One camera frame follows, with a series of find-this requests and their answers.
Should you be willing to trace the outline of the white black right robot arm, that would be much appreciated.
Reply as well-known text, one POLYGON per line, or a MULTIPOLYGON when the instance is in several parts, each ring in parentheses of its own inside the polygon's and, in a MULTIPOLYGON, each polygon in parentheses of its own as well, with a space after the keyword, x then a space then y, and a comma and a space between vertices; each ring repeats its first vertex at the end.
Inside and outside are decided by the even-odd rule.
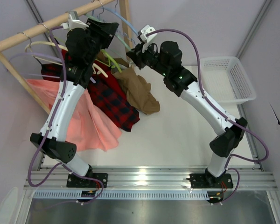
POLYGON ((196 76, 182 66, 182 51, 176 42, 165 41, 160 48, 152 43, 143 49, 144 45, 137 44, 126 55, 139 69, 148 66, 163 75, 165 86, 193 106, 217 134, 210 142, 213 153, 210 164, 202 175, 204 184, 215 187, 226 173, 228 157, 244 136, 244 130, 238 126, 246 127, 247 121, 226 112, 213 98, 208 101, 205 99, 196 76))

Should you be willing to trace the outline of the sage green plastic hanger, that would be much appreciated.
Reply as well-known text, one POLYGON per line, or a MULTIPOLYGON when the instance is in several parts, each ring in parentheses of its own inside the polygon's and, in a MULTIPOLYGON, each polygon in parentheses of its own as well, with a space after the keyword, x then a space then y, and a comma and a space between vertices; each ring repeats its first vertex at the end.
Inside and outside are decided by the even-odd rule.
POLYGON ((111 52, 121 57, 125 61, 130 62, 130 59, 126 54, 118 51, 119 44, 122 44, 125 48, 125 52, 131 50, 139 40, 136 38, 138 36, 138 31, 132 25, 130 21, 130 14, 128 7, 123 6, 123 9, 120 9, 119 4, 116 4, 114 7, 109 6, 100 6, 97 9, 94 9, 86 14, 87 18, 104 22, 111 23, 117 22, 119 24, 115 37, 118 39, 115 44, 111 46, 111 52))

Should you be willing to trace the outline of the tan brown skirt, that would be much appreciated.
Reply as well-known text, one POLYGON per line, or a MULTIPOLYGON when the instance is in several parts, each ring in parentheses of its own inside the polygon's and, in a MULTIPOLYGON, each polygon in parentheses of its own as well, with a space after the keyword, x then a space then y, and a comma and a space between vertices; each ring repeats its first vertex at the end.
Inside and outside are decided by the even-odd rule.
MULTIPOLYGON (((104 57, 102 52, 99 53, 97 59, 102 59, 108 64, 108 58, 104 57)), ((160 111, 160 103, 151 93, 151 84, 142 76, 136 74, 133 67, 122 58, 114 58, 118 63, 122 72, 117 68, 111 69, 119 83, 120 88, 126 94, 128 103, 144 114, 150 115, 160 111)))

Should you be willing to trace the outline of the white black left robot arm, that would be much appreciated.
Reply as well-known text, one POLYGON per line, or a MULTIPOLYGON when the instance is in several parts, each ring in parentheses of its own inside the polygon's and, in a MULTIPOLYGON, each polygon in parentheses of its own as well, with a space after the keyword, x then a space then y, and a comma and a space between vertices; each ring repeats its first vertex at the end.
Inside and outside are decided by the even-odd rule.
POLYGON ((99 52, 109 47, 118 26, 117 22, 88 19, 85 28, 69 29, 65 43, 68 53, 62 58, 57 97, 46 124, 39 133, 30 136, 39 151, 87 178, 93 177, 92 167, 77 154, 77 146, 66 141, 66 134, 76 105, 91 79, 93 63, 99 52))

